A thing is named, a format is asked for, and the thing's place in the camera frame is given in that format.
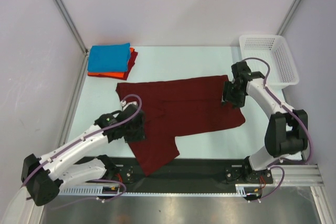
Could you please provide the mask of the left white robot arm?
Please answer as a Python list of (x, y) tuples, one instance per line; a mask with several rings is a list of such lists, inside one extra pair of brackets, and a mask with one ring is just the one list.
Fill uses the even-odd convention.
[(119, 168), (107, 155), (87, 162), (83, 158), (95, 148), (124, 139), (126, 143), (145, 139), (145, 114), (142, 101), (121, 101), (121, 110), (103, 114), (87, 130), (63, 146), (37, 157), (28, 155), (23, 161), (22, 186), (28, 199), (44, 206), (69, 187), (85, 182), (111, 182), (120, 179)]

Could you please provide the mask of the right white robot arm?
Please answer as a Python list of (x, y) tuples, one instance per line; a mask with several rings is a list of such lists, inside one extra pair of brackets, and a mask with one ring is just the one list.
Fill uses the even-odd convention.
[(271, 165), (308, 148), (308, 115), (304, 110), (296, 110), (281, 101), (267, 84), (268, 75), (252, 71), (247, 61), (233, 64), (232, 73), (233, 80), (224, 83), (222, 104), (230, 103), (234, 108), (242, 108), (246, 97), (250, 96), (269, 120), (264, 146), (244, 159), (238, 176), (252, 184), (258, 182)]

